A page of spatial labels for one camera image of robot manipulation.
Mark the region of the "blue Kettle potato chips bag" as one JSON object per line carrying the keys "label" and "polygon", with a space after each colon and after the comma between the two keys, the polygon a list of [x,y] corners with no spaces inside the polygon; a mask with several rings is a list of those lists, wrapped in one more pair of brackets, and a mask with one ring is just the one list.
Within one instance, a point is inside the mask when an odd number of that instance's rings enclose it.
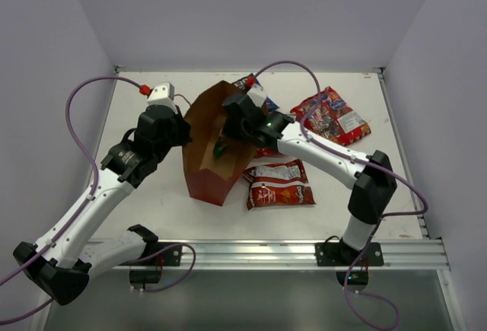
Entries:
{"label": "blue Kettle potato chips bag", "polygon": [[249,74],[248,76],[233,82],[232,85],[244,94],[250,94],[253,103],[260,108],[266,108],[267,113],[276,111],[279,108],[279,106],[268,98],[265,89],[256,79],[254,74]]}

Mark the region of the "red Doritos chip bag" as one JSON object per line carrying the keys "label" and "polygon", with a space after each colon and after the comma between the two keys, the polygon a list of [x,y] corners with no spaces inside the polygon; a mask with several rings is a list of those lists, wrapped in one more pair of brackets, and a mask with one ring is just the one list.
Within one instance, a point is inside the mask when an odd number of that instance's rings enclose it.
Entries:
{"label": "red Doritos chip bag", "polygon": [[273,151],[268,148],[258,148],[255,154],[255,158],[265,158],[265,157],[280,157],[282,156],[281,153],[278,153],[277,151]]}

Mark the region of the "green yellow candy packet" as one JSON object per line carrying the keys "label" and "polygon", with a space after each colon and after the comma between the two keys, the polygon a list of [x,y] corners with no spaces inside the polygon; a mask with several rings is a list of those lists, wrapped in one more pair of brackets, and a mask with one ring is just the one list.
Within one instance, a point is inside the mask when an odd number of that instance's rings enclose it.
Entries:
{"label": "green yellow candy packet", "polygon": [[228,140],[226,138],[218,138],[215,142],[215,146],[213,148],[213,156],[215,159],[221,158],[223,154],[227,151],[229,147]]}

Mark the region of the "red brown paper bag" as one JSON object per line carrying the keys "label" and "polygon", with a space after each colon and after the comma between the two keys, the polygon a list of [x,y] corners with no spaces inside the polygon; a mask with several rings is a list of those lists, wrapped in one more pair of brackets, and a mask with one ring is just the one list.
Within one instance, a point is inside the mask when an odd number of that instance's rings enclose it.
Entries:
{"label": "red brown paper bag", "polygon": [[227,119],[222,104],[240,92],[234,85],[220,81],[203,91],[184,116],[192,141],[182,148],[183,172],[193,199],[222,206],[256,154],[256,146],[232,138],[226,140],[228,146],[221,157],[216,158],[213,153]]}

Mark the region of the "red patterned snack bag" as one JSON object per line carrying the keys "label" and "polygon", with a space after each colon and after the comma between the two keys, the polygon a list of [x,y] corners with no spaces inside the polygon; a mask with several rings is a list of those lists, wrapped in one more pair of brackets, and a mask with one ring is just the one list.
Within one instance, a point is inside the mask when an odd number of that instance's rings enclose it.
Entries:
{"label": "red patterned snack bag", "polygon": [[310,111],[305,127],[338,145],[349,146],[371,134],[369,124],[331,87],[301,101],[290,114],[301,120]]}

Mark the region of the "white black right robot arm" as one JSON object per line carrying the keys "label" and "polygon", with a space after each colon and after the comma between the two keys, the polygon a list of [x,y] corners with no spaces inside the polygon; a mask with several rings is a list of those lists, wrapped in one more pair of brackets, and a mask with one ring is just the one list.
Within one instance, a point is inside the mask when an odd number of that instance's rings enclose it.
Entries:
{"label": "white black right robot arm", "polygon": [[397,188],[389,157],[382,151],[367,155],[349,150],[278,111],[266,115],[243,93],[232,94],[222,107],[227,114],[223,133],[228,138],[300,159],[352,191],[339,255],[351,265],[363,259],[366,243]]}

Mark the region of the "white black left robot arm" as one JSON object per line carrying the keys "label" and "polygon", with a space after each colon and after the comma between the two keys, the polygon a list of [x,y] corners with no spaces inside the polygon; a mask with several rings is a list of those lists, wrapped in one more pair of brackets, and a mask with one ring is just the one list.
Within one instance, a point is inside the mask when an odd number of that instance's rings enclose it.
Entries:
{"label": "white black left robot arm", "polygon": [[173,147],[191,141],[190,125],[178,107],[150,105],[138,124],[114,145],[96,167],[90,186],[53,228],[13,252],[26,276],[56,303],[73,302],[97,275],[136,260],[144,265],[158,255],[158,237],[140,224],[92,249],[88,241],[107,216],[157,170]]}

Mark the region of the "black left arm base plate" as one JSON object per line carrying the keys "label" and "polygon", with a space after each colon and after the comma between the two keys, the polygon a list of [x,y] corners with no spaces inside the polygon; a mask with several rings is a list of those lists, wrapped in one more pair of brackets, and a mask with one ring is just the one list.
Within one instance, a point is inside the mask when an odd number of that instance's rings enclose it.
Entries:
{"label": "black left arm base plate", "polygon": [[127,261],[122,266],[179,266],[183,247],[175,242],[155,242],[146,245],[137,262]]}

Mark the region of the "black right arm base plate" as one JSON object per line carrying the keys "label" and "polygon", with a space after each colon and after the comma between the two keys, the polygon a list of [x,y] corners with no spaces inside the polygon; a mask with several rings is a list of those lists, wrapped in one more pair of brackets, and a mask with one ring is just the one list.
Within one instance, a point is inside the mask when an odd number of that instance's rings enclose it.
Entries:
{"label": "black right arm base plate", "polygon": [[[326,240],[314,244],[317,265],[322,267],[350,266],[359,253],[360,250],[352,249],[337,236],[328,237]],[[380,244],[377,242],[369,244],[357,265],[383,266],[384,258]]]}

